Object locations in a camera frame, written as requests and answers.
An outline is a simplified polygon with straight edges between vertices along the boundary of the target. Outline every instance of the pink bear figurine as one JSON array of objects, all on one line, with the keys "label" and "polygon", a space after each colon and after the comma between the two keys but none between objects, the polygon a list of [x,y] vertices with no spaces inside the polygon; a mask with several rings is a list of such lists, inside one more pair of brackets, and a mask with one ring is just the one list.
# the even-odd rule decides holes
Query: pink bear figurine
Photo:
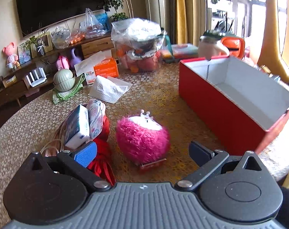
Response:
[{"label": "pink bear figurine", "polygon": [[2,50],[5,55],[8,57],[7,58],[7,63],[12,63],[15,67],[19,67],[20,63],[17,61],[18,60],[18,55],[15,54],[16,48],[14,42],[11,42],[7,47],[4,47]]}]

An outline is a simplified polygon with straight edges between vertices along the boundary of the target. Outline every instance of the pink bag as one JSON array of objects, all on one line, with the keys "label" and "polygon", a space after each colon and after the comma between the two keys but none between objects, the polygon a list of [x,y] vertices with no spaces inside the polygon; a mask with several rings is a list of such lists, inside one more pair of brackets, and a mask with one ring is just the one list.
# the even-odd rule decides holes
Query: pink bag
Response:
[{"label": "pink bag", "polygon": [[56,61],[56,67],[58,70],[69,69],[68,59],[65,56],[60,55]]}]

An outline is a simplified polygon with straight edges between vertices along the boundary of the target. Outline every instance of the purple kettlebell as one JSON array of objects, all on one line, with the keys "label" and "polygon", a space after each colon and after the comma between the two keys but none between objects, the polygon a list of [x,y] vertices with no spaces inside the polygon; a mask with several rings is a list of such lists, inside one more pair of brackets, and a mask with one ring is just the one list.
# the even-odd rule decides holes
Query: purple kettlebell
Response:
[{"label": "purple kettlebell", "polygon": [[71,68],[75,68],[75,65],[80,63],[82,61],[82,59],[75,55],[75,48],[72,48],[71,56],[72,56],[72,59],[70,61],[70,66],[71,66]]}]

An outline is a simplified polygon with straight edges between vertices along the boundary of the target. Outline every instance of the cabinet drawer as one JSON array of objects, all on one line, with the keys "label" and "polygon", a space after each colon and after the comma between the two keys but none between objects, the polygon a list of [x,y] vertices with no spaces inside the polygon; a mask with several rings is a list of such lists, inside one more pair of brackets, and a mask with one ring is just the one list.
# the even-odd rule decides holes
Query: cabinet drawer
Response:
[{"label": "cabinet drawer", "polygon": [[111,49],[114,47],[113,42],[111,41],[110,37],[95,40],[86,44],[81,45],[83,55],[89,55],[95,52]]},{"label": "cabinet drawer", "polygon": [[[111,50],[111,56],[116,59],[117,58],[117,54],[116,54],[116,50],[115,48],[110,49]],[[84,55],[84,59],[88,59],[90,56],[92,56],[94,53],[92,54],[88,54],[88,55]]]},{"label": "cabinet drawer", "polygon": [[26,84],[23,80],[13,84],[12,86],[6,88],[0,92],[0,105],[8,101],[19,98],[27,91]]}]

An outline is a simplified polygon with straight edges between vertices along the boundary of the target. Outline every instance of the screw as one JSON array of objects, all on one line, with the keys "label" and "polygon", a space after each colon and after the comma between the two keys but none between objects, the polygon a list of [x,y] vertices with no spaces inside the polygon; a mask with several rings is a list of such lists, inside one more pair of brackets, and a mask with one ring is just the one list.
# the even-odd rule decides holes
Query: screw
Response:
[{"label": "screw", "polygon": [[104,180],[96,181],[93,185],[95,188],[98,188],[98,189],[105,189],[105,188],[108,188],[110,186],[110,184]]},{"label": "screw", "polygon": [[181,180],[178,182],[178,186],[181,188],[190,188],[192,187],[192,182],[188,180]]}]

